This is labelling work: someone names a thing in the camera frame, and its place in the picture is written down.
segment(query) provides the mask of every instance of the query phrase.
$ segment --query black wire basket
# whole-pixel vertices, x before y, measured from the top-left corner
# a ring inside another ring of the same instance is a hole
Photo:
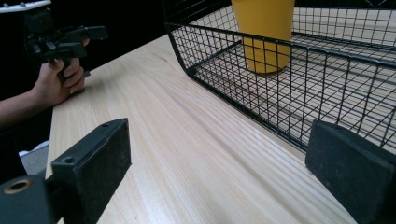
[[[186,74],[302,152],[320,119],[396,154],[395,2],[296,0],[291,41],[239,32],[230,0],[163,10]],[[251,72],[246,38],[290,48],[287,66]]]

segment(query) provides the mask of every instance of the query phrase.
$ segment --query yellow container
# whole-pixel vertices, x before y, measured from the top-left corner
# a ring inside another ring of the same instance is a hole
[[[294,0],[232,0],[239,32],[291,40]],[[249,70],[274,73],[289,61],[290,47],[243,38]]]

